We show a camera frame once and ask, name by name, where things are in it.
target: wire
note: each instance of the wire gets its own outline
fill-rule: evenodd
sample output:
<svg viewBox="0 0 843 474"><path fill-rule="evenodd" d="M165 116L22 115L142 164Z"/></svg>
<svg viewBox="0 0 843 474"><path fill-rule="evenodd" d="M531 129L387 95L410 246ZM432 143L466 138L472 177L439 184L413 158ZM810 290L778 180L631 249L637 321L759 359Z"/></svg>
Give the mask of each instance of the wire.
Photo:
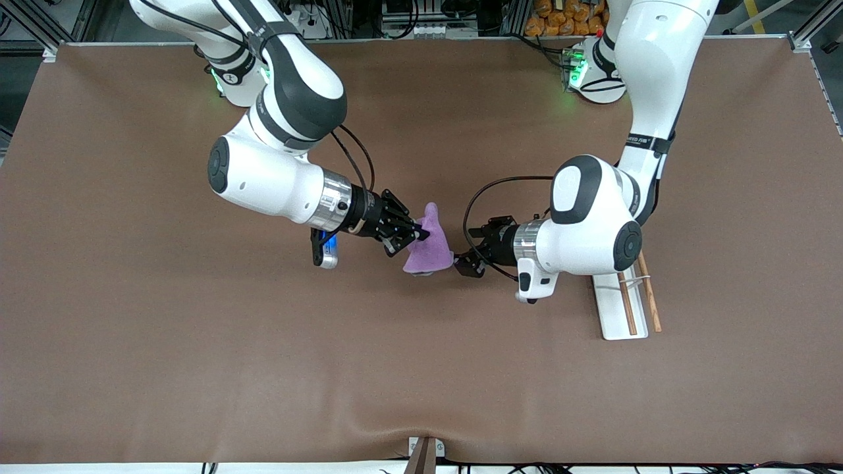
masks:
<svg viewBox="0 0 843 474"><path fill-rule="evenodd" d="M503 37L508 36L508 37L511 37L511 38L518 38L525 45L535 49L536 51L542 51L542 46L539 46L539 45L535 44L533 41L528 40L526 36L519 35L518 33L506 33L505 35L502 35L502 36ZM544 48L544 51L548 51L548 52L552 52L552 53L556 53L556 54L562 54L562 50L556 49L556 48Z"/></svg>
<svg viewBox="0 0 843 474"><path fill-rule="evenodd" d="M547 48L545 48L545 46L541 44L541 40L539 39L538 36L535 37L535 42L538 43L539 49L541 49L541 53L545 55L545 58L547 58L548 61L550 61L550 64L553 64L554 66L556 66L560 69L571 69L571 67L565 66L562 63L557 62L552 57L550 57L550 53L548 52Z"/></svg>
<svg viewBox="0 0 843 474"><path fill-rule="evenodd" d="M352 157L352 154L348 152L348 148L346 148L346 145L340 140L339 137L336 136L335 132L331 131L330 135L334 138L334 140L336 140L336 144L340 145L340 148L342 148L342 152L346 154L346 158L348 158L348 162L352 164L352 168L354 168L354 172L357 173L357 178L360 180L360 187L362 187L363 189L368 189L366 187L366 180L363 179L363 173L360 172L360 167L357 166L357 161L354 161L354 158Z"/></svg>
<svg viewBox="0 0 843 474"><path fill-rule="evenodd" d="M354 140L358 147L363 151L363 154L366 155L366 161L369 164L369 190L374 191L374 163L372 163L372 157L369 156L368 150L366 147L363 146L363 143L357 138L357 135L354 134L351 130L348 129L345 125L340 124L340 128L343 132L347 133L349 137Z"/></svg>
<svg viewBox="0 0 843 474"><path fill-rule="evenodd" d="M231 41L232 43L234 43L237 46L242 46L243 48L248 47L248 45L246 45L246 43L244 41L241 41L241 40L238 40L238 39L236 39L232 36L226 35L222 31L215 30L214 28L211 28L210 26L206 26L204 24L197 23L197 22L193 21L192 19L187 19L187 18L185 18L183 16L179 16L175 13L168 12L167 10L165 10L165 9L163 9L163 8L157 6L157 5L151 4L149 2L149 0L139 0L139 1L141 3L143 3L144 5L150 7L151 9L155 10L158 13L161 13L162 15L164 15L166 17L170 17L170 18L172 18L176 21L180 21L181 23L184 23L184 24L189 24L190 26L192 26L194 28L198 28L199 30L206 31L208 33L211 33L212 35L217 35L220 38L223 38L224 40Z"/></svg>
<svg viewBox="0 0 843 474"><path fill-rule="evenodd" d="M354 30L349 30L348 28L343 28L340 25L338 25L337 23L335 23L334 20L330 18L330 15L326 14L324 11L322 11L322 8L319 8L319 6L316 6L314 4L314 0L310 0L310 3L312 5L314 5L317 10L319 10L319 15L321 15L322 18L328 20L328 23L330 23L330 25L333 26L334 28L341 31L344 36L349 34L349 33L354 34Z"/></svg>
<svg viewBox="0 0 843 474"><path fill-rule="evenodd" d="M494 268L498 273L500 273L503 276L509 278L510 280L513 280L514 282L518 281L518 277L516 277L515 275L503 270L502 268L495 265L494 263L490 262L489 259L487 259L483 254L480 253L480 251L474 245L474 242L471 241L471 235L469 234L469 216L471 215L471 207L474 206L474 203L475 203L475 201L477 201L477 198L480 197L481 194L486 192L487 189L489 189L493 186L497 186L497 185L502 184L502 183L508 183L510 181L531 181L531 180L553 180L553 176L510 176L508 178L501 178L500 180L494 180L491 183L489 183L489 184L483 186L482 188L480 188L480 190L477 193L475 193L475 195L469 201L469 205L466 206L465 215L463 216L463 236L465 237L465 241L469 243L469 246L474 251L474 253L476 253L477 256L480 257L480 259L483 260L483 262L485 264L487 264L487 266Z"/></svg>
<svg viewBox="0 0 843 474"><path fill-rule="evenodd" d="M379 16L377 7L379 5L380 5L380 1L378 1L378 0L373 0L369 4L369 24L372 26L372 32L375 33L376 35L380 36L381 38L386 38L388 40L400 40L401 38L406 37L407 35L412 33L413 30L416 29L416 26L419 23L419 10L420 10L418 0L413 0L413 6L416 8L416 17L413 20L411 20L411 22L407 25L407 27L404 29L404 31L398 36L390 36L390 35L384 33L377 26L376 19ZM410 11L410 14L408 15L408 18L411 18L412 14L413 14L413 12Z"/></svg>
<svg viewBox="0 0 843 474"><path fill-rule="evenodd" d="M226 19L226 21L228 21L234 27L234 29L237 30L238 33L240 33L245 38L246 34L245 32L243 32L243 29L240 28L239 25L237 25L237 22L234 21L233 18L231 18L231 15L225 12L223 7L219 6L219 2L217 0L211 0L211 3L213 3L213 6L217 8L217 11Z"/></svg>
<svg viewBox="0 0 843 474"><path fill-rule="evenodd" d="M495 26L492 26L491 28L484 28L483 30L479 30L479 29L477 29L477 28L468 28L468 30L471 30L471 31L476 31L477 33L483 33L483 32L485 32L485 31L497 30L497 29L498 29L498 28L500 28L500 27L501 27L501 25L500 25L500 24L496 24Z"/></svg>

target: metal frame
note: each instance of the metal frame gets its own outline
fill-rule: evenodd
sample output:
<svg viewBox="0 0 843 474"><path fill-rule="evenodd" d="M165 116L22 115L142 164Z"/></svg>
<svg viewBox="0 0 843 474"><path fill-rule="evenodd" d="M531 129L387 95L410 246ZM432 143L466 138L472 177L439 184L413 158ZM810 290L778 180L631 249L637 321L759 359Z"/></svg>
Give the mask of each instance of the metal frame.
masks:
<svg viewBox="0 0 843 474"><path fill-rule="evenodd" d="M93 22L91 22L91 16L97 8L97 3L99 3L99 0L82 1L82 8L79 9L79 14L76 17L76 23L73 24L73 31L70 32L70 36L74 41L84 41L88 39L87 36L91 25L93 24Z"/></svg>
<svg viewBox="0 0 843 474"><path fill-rule="evenodd" d="M348 39L348 32L352 31L352 6L346 5L343 0L325 0L324 3L334 37L340 40Z"/></svg>
<svg viewBox="0 0 843 474"><path fill-rule="evenodd" d="M70 34L57 21L32 2L0 0L0 7L44 46L45 50L53 54L58 51L61 43L72 41Z"/></svg>
<svg viewBox="0 0 843 474"><path fill-rule="evenodd" d="M6 159L6 152L8 151L8 145L5 143L11 142L12 132L0 125L0 166L3 165L3 160Z"/></svg>
<svg viewBox="0 0 843 474"><path fill-rule="evenodd" d="M810 51L811 38L826 26L842 8L843 0L824 0L798 30L790 32L788 38L793 52Z"/></svg>
<svg viewBox="0 0 843 474"><path fill-rule="evenodd" d="M756 23L760 22L762 19L767 18L768 16L770 16L770 15L774 14L775 12L781 10L782 8L786 7L787 5L790 5L791 3L793 3L793 0L779 0L778 2L770 5L768 8L765 8L764 10L762 10L760 13L756 14L754 17L752 17L752 18L744 21L742 24L739 24L738 26L735 26L734 28L732 28L732 32L738 33L739 31L746 30L747 28L749 28L753 24L756 24Z"/></svg>
<svg viewBox="0 0 843 474"><path fill-rule="evenodd" d="M0 40L0 57L40 56L44 46L33 40Z"/></svg>
<svg viewBox="0 0 843 474"><path fill-rule="evenodd" d="M531 0L514 0L509 3L509 10L506 18L501 22L500 34L515 33L517 35L524 34L524 26L527 24L527 19L533 12L533 2Z"/></svg>

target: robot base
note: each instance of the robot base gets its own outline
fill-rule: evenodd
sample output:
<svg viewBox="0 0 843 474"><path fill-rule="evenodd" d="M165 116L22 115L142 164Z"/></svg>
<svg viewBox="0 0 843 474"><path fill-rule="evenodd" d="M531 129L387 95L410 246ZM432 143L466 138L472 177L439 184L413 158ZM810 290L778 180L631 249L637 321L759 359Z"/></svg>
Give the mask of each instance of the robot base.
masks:
<svg viewBox="0 0 843 474"><path fill-rule="evenodd" d="M582 43L562 52L562 83L568 92L576 92L594 104L611 104L623 97L626 86L617 71L611 76L600 69L593 57L593 48L599 38L589 36Z"/></svg>
<svg viewBox="0 0 843 474"><path fill-rule="evenodd" d="M623 274L626 281L636 278L633 265L627 268ZM600 316L600 327L603 329L603 339L617 341L619 339L642 339L647 337L647 320L644 317L644 304L642 302L642 285L629 283L627 285L632 306L632 318L635 321L636 335L630 334L629 325L626 321L624 300L620 295L620 283L616 273L611 275L594 275L594 297L597 300L597 312Z"/></svg>

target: brown tabletop covering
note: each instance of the brown tabletop covering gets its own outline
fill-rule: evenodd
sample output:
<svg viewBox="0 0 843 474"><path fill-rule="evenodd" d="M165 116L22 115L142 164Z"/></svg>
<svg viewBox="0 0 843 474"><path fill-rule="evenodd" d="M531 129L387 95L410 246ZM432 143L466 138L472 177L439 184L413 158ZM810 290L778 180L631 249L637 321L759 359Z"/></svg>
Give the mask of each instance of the brown tabletop covering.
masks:
<svg viewBox="0 0 843 474"><path fill-rule="evenodd" d="M614 162L629 130L627 99L563 93L517 41L315 49L378 189L436 201L457 251L480 186ZM701 48L644 228L665 328L646 340L601 339L586 277L519 304L494 273L411 277L348 235L313 267L305 227L207 184L242 114L189 47L41 67L0 169L0 461L349 461L418 434L473 462L840 461L842 147L785 40ZM353 175L331 141L311 160ZM499 186L472 223L549 195Z"/></svg>

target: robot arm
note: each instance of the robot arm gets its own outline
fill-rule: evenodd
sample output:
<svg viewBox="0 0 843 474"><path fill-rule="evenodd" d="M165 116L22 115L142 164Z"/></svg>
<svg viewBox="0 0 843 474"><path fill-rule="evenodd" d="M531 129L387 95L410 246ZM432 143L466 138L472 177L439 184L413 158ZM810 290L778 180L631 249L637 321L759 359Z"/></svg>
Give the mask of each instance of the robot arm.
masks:
<svg viewBox="0 0 843 474"><path fill-rule="evenodd" d="M560 272L603 275L635 262L691 66L716 7L717 0L633 0L615 47L633 114L620 162L569 159L552 181L550 218L520 225L491 219L474 232L484 236L482 257L459 256L461 273L481 276L483 262L514 265L518 299L534 302L553 294Z"/></svg>
<svg viewBox="0 0 843 474"><path fill-rule="evenodd" d="M345 120L345 90L269 0L130 1L150 26L193 40L226 97L250 105L213 145L207 172L217 194L308 225L321 267L336 265L330 237L339 231L378 240L388 256L427 237L388 190L379 196L308 161L307 152Z"/></svg>

